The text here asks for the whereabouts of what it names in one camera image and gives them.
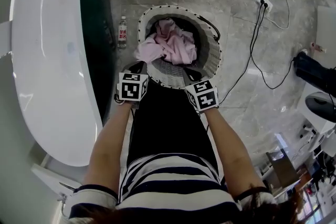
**pink clothing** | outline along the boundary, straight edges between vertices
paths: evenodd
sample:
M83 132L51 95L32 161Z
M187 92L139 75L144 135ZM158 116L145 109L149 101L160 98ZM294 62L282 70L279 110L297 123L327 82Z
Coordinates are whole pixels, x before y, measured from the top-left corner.
M134 52L137 60L149 63L165 56L174 65L196 60L193 33L182 31L172 19L159 20L156 33L151 34Z

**gray tile floor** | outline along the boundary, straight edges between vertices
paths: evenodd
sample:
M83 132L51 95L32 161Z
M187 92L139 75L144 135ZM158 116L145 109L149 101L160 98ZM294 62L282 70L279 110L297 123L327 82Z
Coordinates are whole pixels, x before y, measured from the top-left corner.
M288 11L285 0L270 0L274 7L270 18L286 26ZM254 51L256 63L264 71L266 81L277 85L288 71L289 62L302 48L309 47L316 37L317 6L336 7L336 0L288 0L291 23L281 30L264 20ZM114 25L120 16L127 17L128 47L120 52L119 66L133 59L137 46L137 21L153 5L175 4L201 14L215 24L222 38L223 65L217 73L219 98L222 99L244 69L249 56L249 43L255 25L258 5L253 0L111 0ZM247 73L222 103L220 111L247 146L255 164L267 151L278 146L276 133L288 143L293 156L304 141L299 132L304 118L296 110L304 83L291 71L282 86L268 89L255 66L250 63ZM125 140L122 164L127 151ZM294 160L297 165L302 158Z

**plastic bottle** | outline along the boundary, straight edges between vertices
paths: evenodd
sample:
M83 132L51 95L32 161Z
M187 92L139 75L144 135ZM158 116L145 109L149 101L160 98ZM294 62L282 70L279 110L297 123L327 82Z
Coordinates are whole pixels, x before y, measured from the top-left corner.
M121 16L121 21L118 27L118 48L119 49L126 48L126 41L127 41L126 17Z

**white wicker basket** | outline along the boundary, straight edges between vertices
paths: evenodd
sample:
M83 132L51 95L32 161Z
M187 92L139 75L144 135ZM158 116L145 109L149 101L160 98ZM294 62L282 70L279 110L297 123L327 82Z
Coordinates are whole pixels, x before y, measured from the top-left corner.
M202 68L212 78L216 75L222 60L222 50L218 42L220 38L219 31L208 20L189 9L172 5L155 6L148 9L139 19L139 44L146 40L153 24L158 20L171 17L187 20L196 27L201 44L197 53L198 57L191 65L173 65L162 59L156 59L147 65L148 75L160 85L173 89L185 88L182 76L183 67Z

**striped shirt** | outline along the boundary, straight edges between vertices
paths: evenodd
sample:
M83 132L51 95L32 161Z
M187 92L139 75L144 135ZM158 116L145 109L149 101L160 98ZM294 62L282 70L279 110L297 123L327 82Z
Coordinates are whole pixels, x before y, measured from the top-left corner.
M128 167L118 195L99 185L76 189L69 200L70 223L88 221L90 211L106 208L132 209L133 214L153 217L157 222L203 219L206 223L225 223L248 206L251 198L246 191L234 200L205 159L190 154L158 154L138 159ZM270 193L261 190L257 204L263 202L276 203Z

